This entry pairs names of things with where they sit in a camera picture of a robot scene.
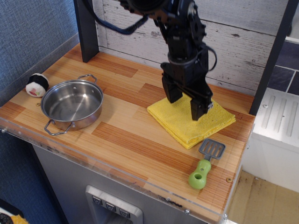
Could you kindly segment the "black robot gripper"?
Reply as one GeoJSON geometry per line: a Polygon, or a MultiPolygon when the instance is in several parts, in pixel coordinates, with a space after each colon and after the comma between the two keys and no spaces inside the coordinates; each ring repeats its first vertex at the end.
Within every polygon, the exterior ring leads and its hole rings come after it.
{"type": "Polygon", "coordinates": [[[192,119],[197,121],[213,108],[212,91],[206,83],[208,72],[208,50],[194,53],[190,58],[180,60],[168,55],[169,62],[162,63],[162,84],[170,103],[179,100],[183,93],[192,98],[192,119]]]}

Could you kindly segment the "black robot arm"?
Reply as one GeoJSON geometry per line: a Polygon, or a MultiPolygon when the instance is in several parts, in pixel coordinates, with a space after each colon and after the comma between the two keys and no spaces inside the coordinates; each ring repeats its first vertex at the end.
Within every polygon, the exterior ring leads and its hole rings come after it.
{"type": "Polygon", "coordinates": [[[191,98],[191,114],[198,120],[212,108],[213,93],[206,83],[210,71],[208,52],[203,42],[205,25],[193,0],[122,0],[131,13],[154,20],[168,45],[168,62],[162,63],[162,83],[170,103],[183,94],[191,98]]]}

